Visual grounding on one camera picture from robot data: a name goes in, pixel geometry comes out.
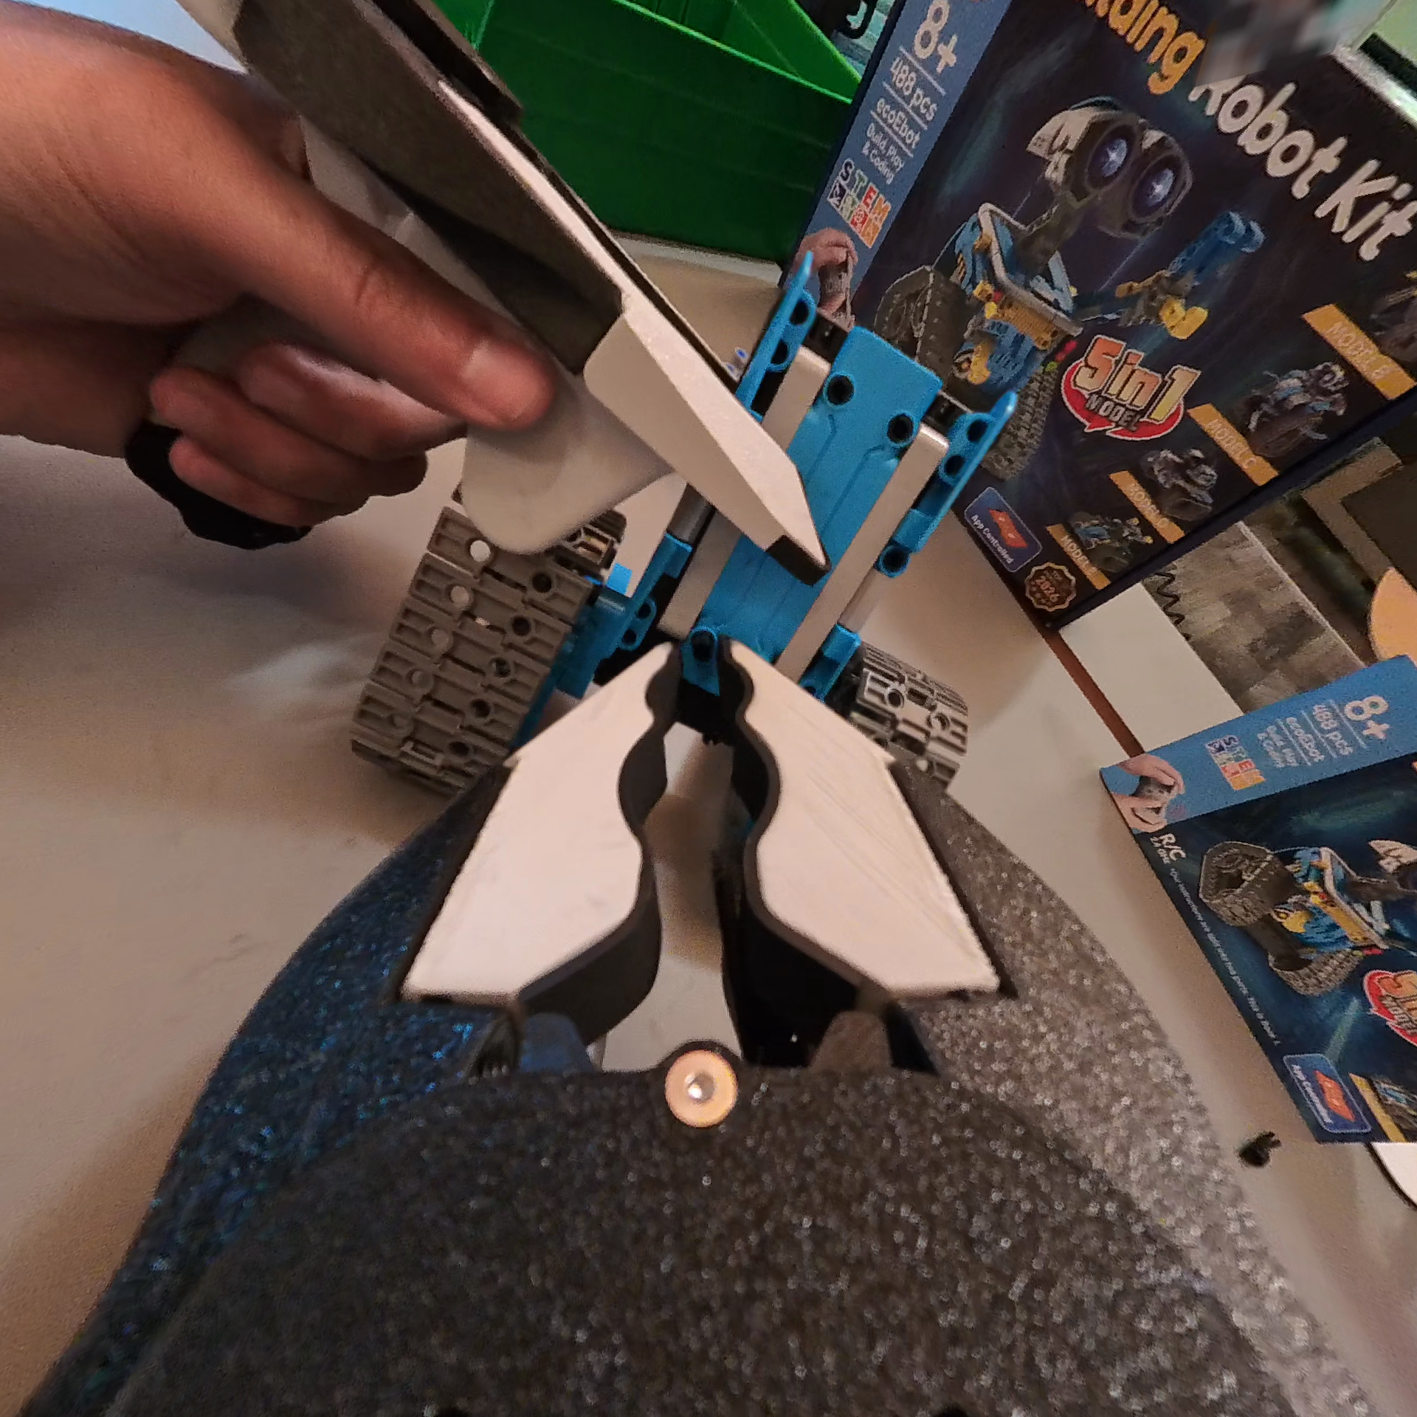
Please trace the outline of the large robot kit box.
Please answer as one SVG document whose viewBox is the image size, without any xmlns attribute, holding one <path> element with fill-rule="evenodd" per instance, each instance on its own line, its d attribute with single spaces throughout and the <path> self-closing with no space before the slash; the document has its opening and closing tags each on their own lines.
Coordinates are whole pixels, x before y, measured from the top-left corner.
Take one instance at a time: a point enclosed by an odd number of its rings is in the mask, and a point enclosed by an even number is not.
<svg viewBox="0 0 1417 1417">
<path fill-rule="evenodd" d="M 895 3 L 818 303 L 1016 406 L 957 504 L 1065 625 L 1415 412 L 1415 93 L 1384 3 Z"/>
</svg>

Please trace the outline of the blue grey tracked toy robot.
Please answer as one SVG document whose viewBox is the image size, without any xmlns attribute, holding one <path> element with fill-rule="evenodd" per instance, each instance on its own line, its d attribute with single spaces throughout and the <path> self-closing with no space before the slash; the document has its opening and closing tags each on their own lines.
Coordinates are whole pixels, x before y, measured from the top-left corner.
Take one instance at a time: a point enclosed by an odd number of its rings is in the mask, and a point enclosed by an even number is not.
<svg viewBox="0 0 1417 1417">
<path fill-rule="evenodd" d="M 581 700 L 658 647 L 681 657 L 680 721 L 722 741 L 721 648 L 755 651 L 907 767 L 951 784 L 969 709 L 866 643 L 879 594 L 932 539 L 1016 411 L 985 412 L 866 330 L 833 327 L 789 281 L 739 402 L 804 477 L 830 575 L 810 586 L 686 492 L 647 570 L 616 558 L 628 522 L 598 514 L 550 548 L 514 553 L 446 505 L 364 685 L 353 752 L 455 796 L 526 743 L 557 694 Z"/>
</svg>

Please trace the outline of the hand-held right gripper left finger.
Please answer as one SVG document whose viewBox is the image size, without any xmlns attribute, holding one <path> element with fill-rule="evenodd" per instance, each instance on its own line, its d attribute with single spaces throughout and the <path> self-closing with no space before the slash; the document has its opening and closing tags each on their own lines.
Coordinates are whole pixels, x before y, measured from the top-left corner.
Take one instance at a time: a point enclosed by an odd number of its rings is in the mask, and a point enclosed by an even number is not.
<svg viewBox="0 0 1417 1417">
<path fill-rule="evenodd" d="M 585 1043 L 647 998 L 663 923 L 646 824 L 680 685 L 678 650 L 658 647 L 511 756 L 405 998 L 556 1015 Z"/>
</svg>

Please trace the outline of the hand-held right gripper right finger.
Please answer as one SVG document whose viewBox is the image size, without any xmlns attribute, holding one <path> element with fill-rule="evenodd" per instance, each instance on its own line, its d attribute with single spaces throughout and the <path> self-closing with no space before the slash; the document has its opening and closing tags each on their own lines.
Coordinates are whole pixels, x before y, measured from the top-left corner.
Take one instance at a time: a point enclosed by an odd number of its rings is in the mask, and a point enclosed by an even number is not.
<svg viewBox="0 0 1417 1417">
<path fill-rule="evenodd" d="M 1004 978 L 895 758 L 749 647 L 720 647 L 734 809 L 715 854 L 743 1051 L 818 1051 L 841 1016 L 997 995 Z"/>
</svg>

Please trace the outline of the small robot kit box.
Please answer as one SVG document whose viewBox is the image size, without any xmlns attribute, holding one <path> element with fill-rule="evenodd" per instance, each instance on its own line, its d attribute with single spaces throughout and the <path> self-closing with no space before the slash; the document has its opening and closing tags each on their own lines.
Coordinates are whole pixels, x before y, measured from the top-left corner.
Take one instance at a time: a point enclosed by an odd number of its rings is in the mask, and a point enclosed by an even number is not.
<svg viewBox="0 0 1417 1417">
<path fill-rule="evenodd" d="M 1320 1143 L 1416 1139 L 1409 656 L 1102 769 Z"/>
</svg>

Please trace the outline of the green plastic bin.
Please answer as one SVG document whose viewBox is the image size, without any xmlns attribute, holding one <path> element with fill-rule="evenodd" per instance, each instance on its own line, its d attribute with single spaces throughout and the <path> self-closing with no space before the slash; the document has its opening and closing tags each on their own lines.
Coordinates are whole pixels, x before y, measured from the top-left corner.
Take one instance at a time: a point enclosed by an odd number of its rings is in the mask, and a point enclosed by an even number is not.
<svg viewBox="0 0 1417 1417">
<path fill-rule="evenodd" d="M 441 2 L 609 228 L 773 263 L 798 247 L 858 73 L 793 2 Z"/>
</svg>

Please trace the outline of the light grey desk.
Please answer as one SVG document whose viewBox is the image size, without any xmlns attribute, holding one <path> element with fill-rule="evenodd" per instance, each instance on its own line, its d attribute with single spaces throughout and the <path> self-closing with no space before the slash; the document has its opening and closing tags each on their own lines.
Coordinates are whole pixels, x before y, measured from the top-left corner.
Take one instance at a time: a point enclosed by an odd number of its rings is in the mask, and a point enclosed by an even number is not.
<svg viewBox="0 0 1417 1417">
<path fill-rule="evenodd" d="M 365 676 L 461 467 L 247 554 L 113 461 L 4 442 L 4 1415 L 129 1249 L 229 1040 L 291 953 L 441 802 L 349 749 Z M 1415 1208 L 1316 1143 L 1108 800 L 1143 749 L 1236 716 L 1145 592 L 1047 641 L 945 523 L 870 643 L 970 710 L 956 795 L 1156 1016 L 1264 1242 L 1382 1415 L 1415 1415 Z M 1238 1149 L 1272 1130 L 1266 1168 Z"/>
</svg>

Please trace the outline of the person's left hand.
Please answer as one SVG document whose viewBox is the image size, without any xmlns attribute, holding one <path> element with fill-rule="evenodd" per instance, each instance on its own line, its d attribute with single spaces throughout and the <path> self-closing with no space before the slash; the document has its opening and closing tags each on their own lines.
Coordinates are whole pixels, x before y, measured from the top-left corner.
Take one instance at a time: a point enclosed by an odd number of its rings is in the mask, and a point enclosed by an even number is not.
<svg viewBox="0 0 1417 1417">
<path fill-rule="evenodd" d="M 2 99 L 5 436 L 119 457 L 153 414 L 188 488 L 311 527 L 554 406 L 541 352 L 311 186 L 249 80 L 4 3 Z"/>
</svg>

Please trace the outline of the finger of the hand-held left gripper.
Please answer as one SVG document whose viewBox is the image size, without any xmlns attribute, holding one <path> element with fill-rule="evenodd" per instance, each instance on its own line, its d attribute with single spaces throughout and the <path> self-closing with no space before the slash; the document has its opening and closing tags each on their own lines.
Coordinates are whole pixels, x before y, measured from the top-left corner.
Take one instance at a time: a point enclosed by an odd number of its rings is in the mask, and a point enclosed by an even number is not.
<svg viewBox="0 0 1417 1417">
<path fill-rule="evenodd" d="M 559 371 L 541 423 L 470 431 L 470 520 L 495 545 L 534 554 L 675 474 L 793 576 L 815 582 L 829 557 L 796 465 L 722 374 L 644 293 L 627 291 L 582 374 Z"/>
</svg>

